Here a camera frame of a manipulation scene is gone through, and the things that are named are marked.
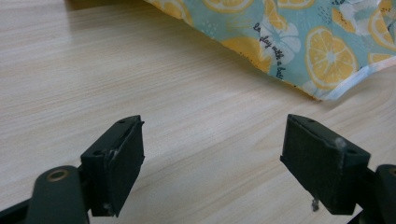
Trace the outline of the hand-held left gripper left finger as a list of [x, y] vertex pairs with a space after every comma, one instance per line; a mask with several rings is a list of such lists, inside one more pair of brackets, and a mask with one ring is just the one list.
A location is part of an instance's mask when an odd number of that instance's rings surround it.
[[94, 217], [120, 214], [145, 159], [143, 124], [139, 115], [118, 120], [80, 156]]

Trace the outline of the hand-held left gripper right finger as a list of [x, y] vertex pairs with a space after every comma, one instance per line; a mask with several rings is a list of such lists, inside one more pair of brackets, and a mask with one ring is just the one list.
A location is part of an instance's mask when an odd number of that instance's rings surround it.
[[303, 116], [289, 114], [280, 160], [333, 215], [351, 215], [371, 154]]

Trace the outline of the lemon print cloth bag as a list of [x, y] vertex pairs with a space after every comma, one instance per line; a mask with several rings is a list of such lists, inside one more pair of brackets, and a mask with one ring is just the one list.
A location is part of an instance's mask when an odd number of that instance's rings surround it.
[[319, 100], [396, 65], [396, 0], [146, 0]]

